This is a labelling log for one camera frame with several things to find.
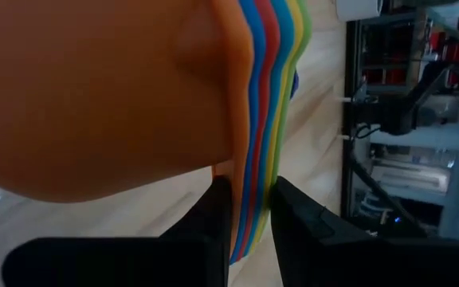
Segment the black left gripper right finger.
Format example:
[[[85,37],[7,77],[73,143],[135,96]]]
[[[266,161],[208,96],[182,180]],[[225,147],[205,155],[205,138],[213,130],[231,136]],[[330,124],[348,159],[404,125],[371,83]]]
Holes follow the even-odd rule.
[[[375,237],[280,177],[271,223],[284,287],[459,287],[459,241]]]

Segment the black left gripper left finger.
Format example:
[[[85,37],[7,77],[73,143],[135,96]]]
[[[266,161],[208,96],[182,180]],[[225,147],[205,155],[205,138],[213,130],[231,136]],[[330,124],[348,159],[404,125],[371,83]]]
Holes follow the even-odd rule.
[[[203,196],[155,238],[36,238],[10,251],[5,287],[226,287],[232,195],[213,179]]]

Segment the purple plastic measuring cup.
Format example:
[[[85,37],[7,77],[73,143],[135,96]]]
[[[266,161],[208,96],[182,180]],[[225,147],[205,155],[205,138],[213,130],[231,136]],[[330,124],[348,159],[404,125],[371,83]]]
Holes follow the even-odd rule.
[[[298,72],[295,71],[294,72],[294,77],[292,79],[292,88],[291,88],[291,93],[290,93],[290,98],[292,99],[297,91],[297,89],[299,88],[299,75],[298,75]]]

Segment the orange plastic measuring cup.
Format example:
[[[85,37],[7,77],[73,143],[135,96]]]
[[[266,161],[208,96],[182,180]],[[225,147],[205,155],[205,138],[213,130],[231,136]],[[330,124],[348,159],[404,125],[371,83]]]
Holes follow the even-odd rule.
[[[240,198],[254,0],[0,0],[0,187],[83,202],[211,166]]]

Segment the green plastic measuring cup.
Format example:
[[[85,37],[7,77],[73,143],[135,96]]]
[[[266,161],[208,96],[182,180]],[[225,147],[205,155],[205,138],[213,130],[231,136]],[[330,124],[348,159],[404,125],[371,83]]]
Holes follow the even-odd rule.
[[[301,55],[305,51],[310,37],[312,36],[312,20],[307,11],[306,0],[289,0],[294,1],[293,8],[290,9],[292,20],[295,27],[294,45],[292,51],[288,55],[287,65],[288,68],[284,74],[286,82],[284,84],[284,90],[282,91],[281,104],[280,104],[280,116],[274,123],[273,136],[275,137],[275,149],[273,156],[273,166],[270,168],[270,182],[272,186],[277,181],[277,173],[279,171],[279,163],[281,161],[281,148],[282,141],[284,138],[284,126],[288,114],[288,106],[290,101],[290,93],[292,88],[292,79],[294,72],[296,71],[296,65]]]

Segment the teal plastic measuring cup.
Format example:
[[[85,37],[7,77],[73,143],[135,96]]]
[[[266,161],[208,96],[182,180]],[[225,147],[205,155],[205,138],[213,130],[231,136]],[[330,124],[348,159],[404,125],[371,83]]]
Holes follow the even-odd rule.
[[[280,40],[278,52],[274,58],[271,74],[269,76],[269,109],[261,142],[261,153],[257,177],[257,203],[255,205],[255,215],[253,216],[253,226],[249,233],[249,240],[246,246],[248,252],[254,249],[261,237],[263,227],[266,222],[269,208],[269,190],[271,180],[268,178],[272,171],[273,148],[276,143],[274,124],[278,118],[278,104],[281,102],[281,81],[282,73],[288,55],[295,41],[295,25],[290,14],[287,0],[270,0],[274,13],[279,24]]]

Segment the red plastic measuring cup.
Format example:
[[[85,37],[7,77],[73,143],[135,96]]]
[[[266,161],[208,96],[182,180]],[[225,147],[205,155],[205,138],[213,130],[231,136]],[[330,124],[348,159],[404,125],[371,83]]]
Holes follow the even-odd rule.
[[[265,212],[265,184],[263,175],[266,168],[266,156],[269,147],[269,115],[273,113],[270,95],[270,74],[273,70],[278,49],[281,42],[280,28],[277,16],[270,0],[255,0],[257,11],[263,26],[262,40],[264,46],[255,49],[255,59],[260,65],[257,78],[258,114],[257,131],[253,146],[252,175],[250,183],[251,194],[248,204],[248,222],[245,236],[242,239],[238,257],[249,254],[252,243],[258,239],[258,223]]]

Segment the blue plastic measuring cup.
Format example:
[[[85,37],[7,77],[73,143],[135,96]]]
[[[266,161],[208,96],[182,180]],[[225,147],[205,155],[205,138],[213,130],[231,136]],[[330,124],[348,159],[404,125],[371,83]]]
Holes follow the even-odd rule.
[[[253,157],[257,154],[257,127],[259,116],[259,77],[264,62],[266,51],[265,29],[258,12],[256,0],[238,0],[247,24],[251,30],[253,43],[253,67],[249,78],[248,104],[249,104],[249,146],[246,155],[245,173],[243,177],[241,212],[239,217],[237,240],[229,262],[236,263],[245,256],[245,250],[250,240],[250,229],[253,224],[254,210],[251,182],[253,176]]]

